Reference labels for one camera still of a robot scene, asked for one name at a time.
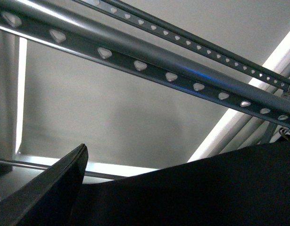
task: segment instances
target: perforated metal strip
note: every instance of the perforated metal strip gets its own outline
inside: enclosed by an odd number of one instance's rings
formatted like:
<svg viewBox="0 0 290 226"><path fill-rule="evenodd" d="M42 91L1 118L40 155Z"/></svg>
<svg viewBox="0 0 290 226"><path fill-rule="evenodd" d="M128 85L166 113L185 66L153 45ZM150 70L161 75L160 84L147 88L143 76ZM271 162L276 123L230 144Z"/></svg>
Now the perforated metal strip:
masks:
<svg viewBox="0 0 290 226"><path fill-rule="evenodd" d="M117 0L74 0L204 57L287 91L290 79Z"/></svg>
<svg viewBox="0 0 290 226"><path fill-rule="evenodd" d="M0 7L1 30L290 128L290 111L287 113L283 109L274 107L275 103L266 106L262 102L246 99L219 88L216 82L210 83L210 80L205 80L204 75L199 77L197 75L198 79L194 79L184 74L174 73L166 68L108 49L87 37L61 30L55 25L22 14L7 12L9 20L6 20L4 17L7 15L6 10Z"/></svg>

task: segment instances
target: aluminum frame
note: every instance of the aluminum frame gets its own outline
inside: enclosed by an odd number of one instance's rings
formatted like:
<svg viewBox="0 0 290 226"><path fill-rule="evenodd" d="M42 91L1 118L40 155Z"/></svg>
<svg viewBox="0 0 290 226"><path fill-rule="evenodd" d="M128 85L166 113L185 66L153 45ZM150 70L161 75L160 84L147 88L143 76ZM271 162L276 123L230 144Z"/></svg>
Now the aluminum frame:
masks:
<svg viewBox="0 0 290 226"><path fill-rule="evenodd" d="M290 101L290 92L283 92L283 94L281 95L281 98ZM269 123L264 135L261 138L260 144L269 143L273 137L273 134L276 128L277 128L277 125L275 123Z"/></svg>
<svg viewBox="0 0 290 226"><path fill-rule="evenodd" d="M73 0L284 91L290 79L118 0Z"/></svg>
<svg viewBox="0 0 290 226"><path fill-rule="evenodd" d="M12 26L3 12L19 18L20 25ZM0 29L290 128L289 101L55 5L0 2ZM112 55L102 56L99 48Z"/></svg>

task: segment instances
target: black panel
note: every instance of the black panel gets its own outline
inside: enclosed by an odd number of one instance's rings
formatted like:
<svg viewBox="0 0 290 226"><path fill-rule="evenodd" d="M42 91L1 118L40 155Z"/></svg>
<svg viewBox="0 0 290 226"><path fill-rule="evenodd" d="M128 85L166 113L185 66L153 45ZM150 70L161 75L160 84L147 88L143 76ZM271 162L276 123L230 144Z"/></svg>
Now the black panel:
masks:
<svg viewBox="0 0 290 226"><path fill-rule="evenodd" d="M0 202L0 226L61 226L67 223L88 160L80 145Z"/></svg>
<svg viewBox="0 0 290 226"><path fill-rule="evenodd" d="M83 185L72 225L290 225L290 142Z"/></svg>

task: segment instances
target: metal pole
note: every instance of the metal pole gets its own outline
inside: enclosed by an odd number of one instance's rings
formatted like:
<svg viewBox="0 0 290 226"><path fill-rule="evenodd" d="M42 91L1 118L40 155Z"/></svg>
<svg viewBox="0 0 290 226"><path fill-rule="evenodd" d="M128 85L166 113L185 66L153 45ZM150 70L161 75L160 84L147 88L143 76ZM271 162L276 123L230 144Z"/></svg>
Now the metal pole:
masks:
<svg viewBox="0 0 290 226"><path fill-rule="evenodd" d="M281 74L290 79L290 63L282 70ZM267 92L275 94L277 92L276 87L269 87L267 88ZM216 146L215 154L218 153L226 153L233 150L237 150L250 136L253 134L253 129L258 130L261 125L263 125L263 120L258 118L251 118L246 117L247 119L244 120L242 118L242 122L238 123L238 125L234 126L234 129L230 130L230 134L233 133L233 139L227 139L227 137L215 140L218 145Z"/></svg>
<svg viewBox="0 0 290 226"><path fill-rule="evenodd" d="M35 170L46 170L50 167L50 166L42 165L42 164L15 161L15 160L3 160L3 159L0 159L0 165L17 166L17 167L23 167L23 168L29 168L29 169L35 169ZM120 179L126 178L126 177L118 176L118 175L111 175L111 174L106 174L106 173L97 173L97 172L90 172L90 171L85 171L85 176L94 177L94 178L111 179L111 180L120 180Z"/></svg>
<svg viewBox="0 0 290 226"><path fill-rule="evenodd" d="M290 91L283 92L281 98L290 101ZM267 129L261 138L260 144L267 144L271 141L277 126L277 124L271 122L268 124Z"/></svg>
<svg viewBox="0 0 290 226"><path fill-rule="evenodd" d="M290 128L290 102L44 1L0 2L0 29Z"/></svg>
<svg viewBox="0 0 290 226"><path fill-rule="evenodd" d="M190 32L118 0L74 0L284 91L290 80Z"/></svg>

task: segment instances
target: light strip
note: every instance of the light strip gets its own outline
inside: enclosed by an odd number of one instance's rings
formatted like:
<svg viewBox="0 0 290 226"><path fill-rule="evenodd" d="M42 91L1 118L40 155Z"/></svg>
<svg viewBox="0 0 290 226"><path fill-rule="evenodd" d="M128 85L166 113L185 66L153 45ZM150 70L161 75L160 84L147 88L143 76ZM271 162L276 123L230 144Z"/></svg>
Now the light strip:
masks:
<svg viewBox="0 0 290 226"><path fill-rule="evenodd" d="M64 20L64 21L66 21L68 23L71 23L73 25L78 26L78 24L76 22L74 22L73 20L71 20L70 18L68 18L66 16L63 16L63 15L61 15L59 13L56 13L56 12L54 12L54 11L48 9L48 8L45 8L44 6L41 6L39 4L35 4L34 2L32 2L30 0L18 0L18 1L21 2L21 3L23 3L23 4L28 5L30 7L33 7L35 9L38 9L38 10L40 10L40 11L46 13L46 14L49 14L50 16L54 16L54 17L56 17L58 19Z"/></svg>
<svg viewBox="0 0 290 226"><path fill-rule="evenodd" d="M290 32L285 36L274 52L263 64L263 67L274 72L281 73L290 62ZM251 79L250 85L266 90L269 84L258 79ZM188 162L207 158L213 149L230 133L232 128L244 116L244 113L228 109L215 127L211 130L206 139L197 148L195 153L190 157Z"/></svg>
<svg viewBox="0 0 290 226"><path fill-rule="evenodd" d="M25 38L19 38L17 127L16 127L15 154L17 154L22 141L26 52L27 52L27 40Z"/></svg>
<svg viewBox="0 0 290 226"><path fill-rule="evenodd" d="M16 157L16 160L51 166L54 163L56 163L59 159L31 156L31 155L18 155ZM123 177L132 177L132 176L136 176L136 175L140 175L144 173L153 172L156 170L157 169L152 169L152 168L114 165L114 164L106 164L106 163L90 162L90 161L87 163L87 166L86 166L86 171L106 173L110 175L117 175L117 176L123 176Z"/></svg>

